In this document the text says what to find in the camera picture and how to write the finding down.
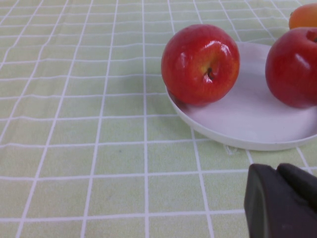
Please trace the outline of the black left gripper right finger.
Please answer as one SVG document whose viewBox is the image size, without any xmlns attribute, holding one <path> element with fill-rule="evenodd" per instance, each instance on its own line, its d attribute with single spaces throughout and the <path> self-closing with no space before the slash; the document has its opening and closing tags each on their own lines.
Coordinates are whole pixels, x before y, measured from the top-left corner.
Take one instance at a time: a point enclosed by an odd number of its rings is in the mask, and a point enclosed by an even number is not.
<svg viewBox="0 0 317 238">
<path fill-rule="evenodd" d="M 278 165 L 277 171 L 293 190 L 308 203 L 309 207 L 316 212 L 317 178 L 290 163 Z"/>
</svg>

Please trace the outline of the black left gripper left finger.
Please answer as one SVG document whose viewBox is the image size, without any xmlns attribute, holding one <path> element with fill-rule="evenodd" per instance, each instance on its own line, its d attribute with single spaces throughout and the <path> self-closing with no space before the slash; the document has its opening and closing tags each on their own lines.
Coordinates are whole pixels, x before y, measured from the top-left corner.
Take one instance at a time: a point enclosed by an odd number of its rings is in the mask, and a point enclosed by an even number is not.
<svg viewBox="0 0 317 238">
<path fill-rule="evenodd" d="M 249 166 L 244 209 L 251 238 L 317 236 L 317 212 L 269 165 Z"/>
</svg>

